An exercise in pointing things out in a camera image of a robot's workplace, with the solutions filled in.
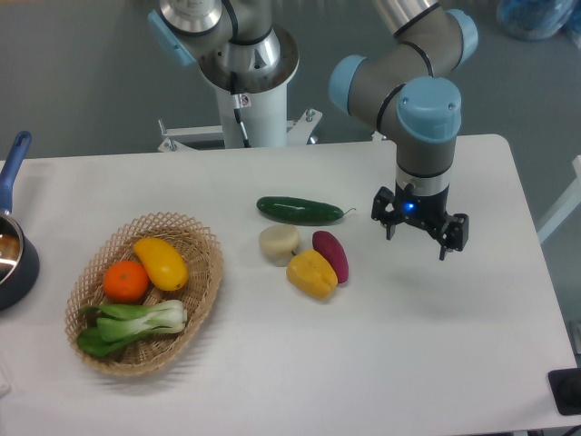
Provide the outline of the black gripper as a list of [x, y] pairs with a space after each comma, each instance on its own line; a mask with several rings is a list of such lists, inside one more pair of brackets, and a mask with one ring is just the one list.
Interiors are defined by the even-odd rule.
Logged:
[[373, 199], [371, 219], [385, 229], [391, 240], [400, 223], [406, 223], [437, 237], [440, 245], [438, 258], [444, 261], [448, 253], [462, 252], [469, 237], [469, 217], [465, 213], [447, 213], [447, 186], [431, 196], [418, 196], [413, 188], [398, 185], [393, 193], [385, 186], [379, 188]]

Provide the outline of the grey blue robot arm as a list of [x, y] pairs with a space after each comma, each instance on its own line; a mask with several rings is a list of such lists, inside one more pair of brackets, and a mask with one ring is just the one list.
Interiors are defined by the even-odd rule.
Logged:
[[[396, 145], [393, 189], [375, 195], [371, 216], [392, 235], [405, 223], [442, 253], [461, 251], [468, 217], [449, 214], [449, 177], [461, 125], [461, 95], [448, 80], [475, 51], [478, 30], [437, 1], [379, 1], [396, 40], [386, 56], [351, 55], [334, 68], [330, 100]], [[181, 65], [197, 64], [214, 88], [229, 148], [287, 143], [287, 85], [299, 65], [293, 37], [268, 1], [161, 1], [148, 24]]]

